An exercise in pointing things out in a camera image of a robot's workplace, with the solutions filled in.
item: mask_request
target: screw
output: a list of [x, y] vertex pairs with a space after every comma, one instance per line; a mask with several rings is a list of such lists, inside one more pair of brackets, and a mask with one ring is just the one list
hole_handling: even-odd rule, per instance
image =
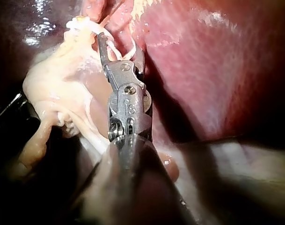
[[120, 69], [123, 71], [123, 72], [126, 72], [126, 71], [129, 71], [131, 69], [131, 66], [127, 63], [123, 63], [122, 65], [120, 65]]
[[136, 89], [133, 87], [133, 86], [127, 86], [125, 89], [124, 89], [124, 92], [126, 95], [132, 95], [136, 92]]

